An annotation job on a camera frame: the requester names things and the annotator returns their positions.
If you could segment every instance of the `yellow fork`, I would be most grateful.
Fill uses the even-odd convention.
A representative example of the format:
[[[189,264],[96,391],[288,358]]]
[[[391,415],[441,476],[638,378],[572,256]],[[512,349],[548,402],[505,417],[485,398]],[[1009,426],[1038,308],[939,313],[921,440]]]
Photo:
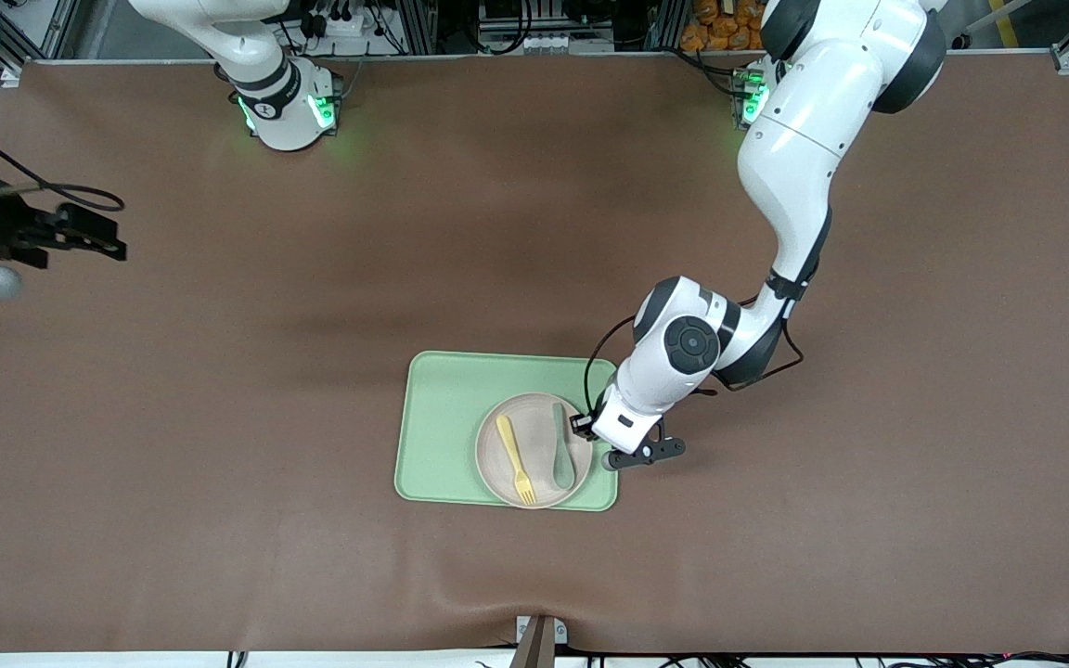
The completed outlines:
[[[514,439],[514,425],[510,422],[510,416],[497,416],[497,431],[501,433],[501,442],[506,446],[506,453],[510,456],[510,464],[514,467],[514,490],[517,497],[523,499],[523,503],[534,504],[534,487],[531,486],[531,478],[523,469],[523,461],[517,456],[517,440]]]

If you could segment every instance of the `beige plate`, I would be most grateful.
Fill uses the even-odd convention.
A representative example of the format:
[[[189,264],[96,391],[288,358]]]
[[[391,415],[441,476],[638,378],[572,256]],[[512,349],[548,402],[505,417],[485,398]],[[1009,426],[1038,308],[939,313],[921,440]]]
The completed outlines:
[[[580,483],[588,477],[588,469],[593,464],[593,445],[580,436],[568,431],[568,452],[572,455],[572,467],[575,469],[576,481],[572,488],[560,490],[552,478],[552,465],[555,464],[555,415],[553,406],[562,404],[568,417],[577,411],[570,403],[555,394],[529,392],[517,394],[501,402],[489,411],[480,431],[476,433],[476,469],[497,498],[517,508],[540,509],[552,508],[553,504],[564,502]],[[514,439],[517,440],[517,456],[523,461],[523,468],[531,478],[534,487],[534,504],[523,504],[514,490],[514,468],[510,457],[506,455],[506,447],[501,445],[501,434],[497,432],[496,420],[499,415],[510,416],[514,425]]]

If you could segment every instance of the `yellow tape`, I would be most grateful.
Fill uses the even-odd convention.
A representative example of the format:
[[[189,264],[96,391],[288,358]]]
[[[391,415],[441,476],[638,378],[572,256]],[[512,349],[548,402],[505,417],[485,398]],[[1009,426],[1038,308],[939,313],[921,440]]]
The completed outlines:
[[[996,12],[1004,5],[1005,0],[988,0],[988,6],[992,9],[992,12]],[[1005,49],[1017,49],[1017,33],[1013,32],[1013,21],[1010,21],[1009,17],[996,19],[996,32],[1001,33],[1001,43],[1005,45]]]

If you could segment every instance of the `brown tabletop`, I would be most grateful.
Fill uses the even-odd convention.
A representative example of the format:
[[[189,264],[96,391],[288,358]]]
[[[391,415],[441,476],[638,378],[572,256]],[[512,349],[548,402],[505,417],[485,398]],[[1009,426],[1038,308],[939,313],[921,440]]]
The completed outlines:
[[[339,137],[279,155],[226,93],[207,65],[0,93],[0,144],[122,195],[130,243],[0,304],[0,651],[489,646],[531,612],[590,651],[1069,651],[1051,57],[950,57],[869,120],[809,359],[684,402],[686,456],[602,513],[399,498],[407,362],[588,355],[675,274],[756,292],[725,98],[669,57],[374,63]]]

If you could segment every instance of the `pile of brown objects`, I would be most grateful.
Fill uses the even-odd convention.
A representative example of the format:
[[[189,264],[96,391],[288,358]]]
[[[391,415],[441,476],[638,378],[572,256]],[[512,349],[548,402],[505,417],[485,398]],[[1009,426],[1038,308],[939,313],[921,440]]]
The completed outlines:
[[[692,25],[683,30],[684,51],[743,51],[761,49],[764,0],[737,0],[737,12],[721,11],[718,0],[694,0]]]

